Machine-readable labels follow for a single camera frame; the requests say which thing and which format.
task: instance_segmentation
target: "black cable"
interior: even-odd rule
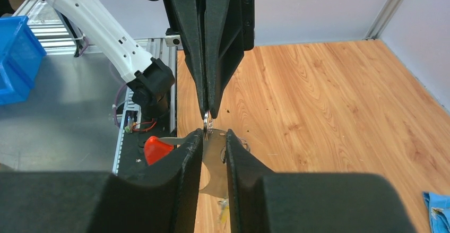
[[[80,56],[80,50],[81,50],[81,43],[79,41],[79,38],[77,37],[75,30],[73,29],[69,19],[63,14],[61,14],[61,16],[63,17],[64,22],[67,24],[67,28],[69,29],[69,32],[75,38],[75,54],[73,55],[73,57],[78,58]]]

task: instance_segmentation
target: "wooden table surface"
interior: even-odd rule
[[[178,55],[178,133],[202,126]],[[381,41],[255,47],[225,89],[214,127],[233,129],[275,171],[374,172],[430,232],[422,191],[450,195],[450,117]],[[209,178],[202,169],[201,186]],[[200,194],[195,232],[228,232]]]

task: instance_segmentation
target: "red object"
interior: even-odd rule
[[[173,145],[163,143],[156,136],[151,136],[144,146],[145,160],[149,165],[162,159],[174,149]]]

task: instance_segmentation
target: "white wall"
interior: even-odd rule
[[[101,0],[133,38],[163,37],[162,1]],[[386,0],[255,0],[256,44],[362,39]]]
[[[450,109],[450,0],[404,0],[381,39]]]
[[[137,38],[162,38],[169,27],[162,1],[100,0],[131,35]]]
[[[387,0],[256,0],[256,43],[363,39]]]

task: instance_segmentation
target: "blue plastic bin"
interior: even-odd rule
[[[0,18],[0,105],[25,101],[46,52],[27,16]]]

